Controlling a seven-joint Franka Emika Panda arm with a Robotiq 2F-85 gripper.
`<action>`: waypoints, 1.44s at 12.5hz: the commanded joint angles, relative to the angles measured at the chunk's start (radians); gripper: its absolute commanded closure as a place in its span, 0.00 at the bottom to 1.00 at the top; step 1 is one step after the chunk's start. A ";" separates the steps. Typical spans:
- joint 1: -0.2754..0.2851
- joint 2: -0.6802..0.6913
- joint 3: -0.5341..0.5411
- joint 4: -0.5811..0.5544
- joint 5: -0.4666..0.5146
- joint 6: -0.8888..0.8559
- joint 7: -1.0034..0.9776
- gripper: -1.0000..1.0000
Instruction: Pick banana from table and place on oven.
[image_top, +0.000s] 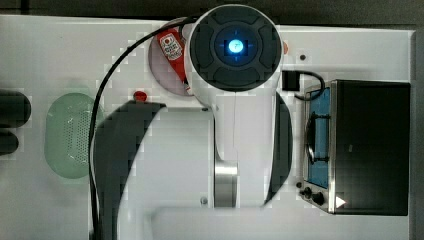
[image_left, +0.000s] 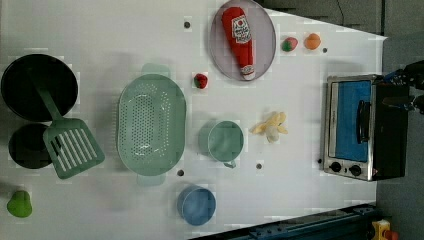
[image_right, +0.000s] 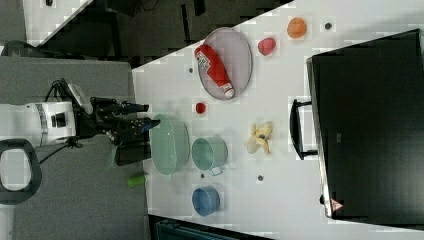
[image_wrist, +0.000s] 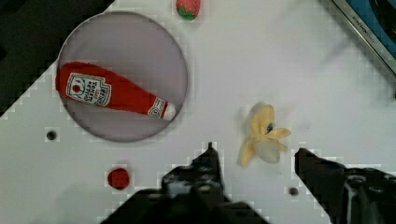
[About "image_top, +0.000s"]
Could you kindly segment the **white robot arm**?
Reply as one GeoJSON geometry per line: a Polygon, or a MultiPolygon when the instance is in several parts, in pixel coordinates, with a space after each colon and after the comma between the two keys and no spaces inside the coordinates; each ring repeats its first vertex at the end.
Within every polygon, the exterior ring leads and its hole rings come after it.
{"type": "MultiPolygon", "coordinates": [[[[214,117],[215,208],[261,207],[280,189],[279,145],[291,140],[288,108],[277,92],[283,41],[262,12],[229,4],[209,10],[193,24],[184,55],[196,101],[214,117]]],[[[129,101],[94,135],[96,240],[147,240],[152,207],[129,182],[141,143],[162,103],[129,101]]]]}

